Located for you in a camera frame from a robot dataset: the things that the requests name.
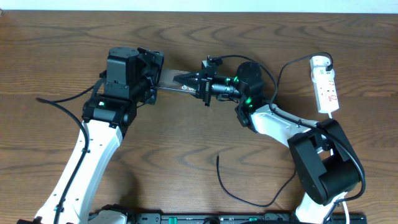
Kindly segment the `bronze Galaxy smartphone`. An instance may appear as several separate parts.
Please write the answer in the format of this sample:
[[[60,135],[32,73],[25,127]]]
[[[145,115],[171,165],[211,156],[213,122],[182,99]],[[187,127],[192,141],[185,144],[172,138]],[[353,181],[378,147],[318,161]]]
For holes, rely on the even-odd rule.
[[[179,83],[174,80],[174,77],[179,75],[186,75],[190,72],[181,70],[171,70],[163,68],[160,74],[160,79],[158,84],[155,86],[157,90],[165,91],[175,91],[179,93],[188,93],[194,95],[196,91],[200,88],[200,85],[196,82],[196,75],[193,76],[193,84],[186,85],[184,83]]]

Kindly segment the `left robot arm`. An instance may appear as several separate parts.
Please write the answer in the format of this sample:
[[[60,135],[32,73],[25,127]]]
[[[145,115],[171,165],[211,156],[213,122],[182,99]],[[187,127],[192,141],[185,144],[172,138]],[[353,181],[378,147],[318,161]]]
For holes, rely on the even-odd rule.
[[[78,125],[80,132],[66,167],[52,194],[32,223],[129,223],[131,214],[116,206],[91,215],[91,206],[104,171],[121,145],[140,106],[153,105],[164,53],[143,48],[113,47],[106,70],[89,88],[82,118],[61,106],[60,100],[39,98],[59,108]]]

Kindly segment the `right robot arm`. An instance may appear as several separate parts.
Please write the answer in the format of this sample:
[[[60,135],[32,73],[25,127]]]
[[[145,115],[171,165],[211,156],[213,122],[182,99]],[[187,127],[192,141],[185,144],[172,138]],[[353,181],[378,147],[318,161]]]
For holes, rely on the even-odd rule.
[[[263,92],[265,67],[260,63],[242,63],[233,78],[218,75],[220,64],[221,60],[205,60],[200,71],[178,74],[173,80],[194,89],[195,98],[202,99],[207,106],[212,96],[237,102],[235,112],[242,126],[289,148],[295,173],[305,191],[295,211],[298,221],[327,223],[338,204],[363,195],[363,166],[336,120],[308,121],[278,108]],[[361,190],[346,197],[357,184]]]

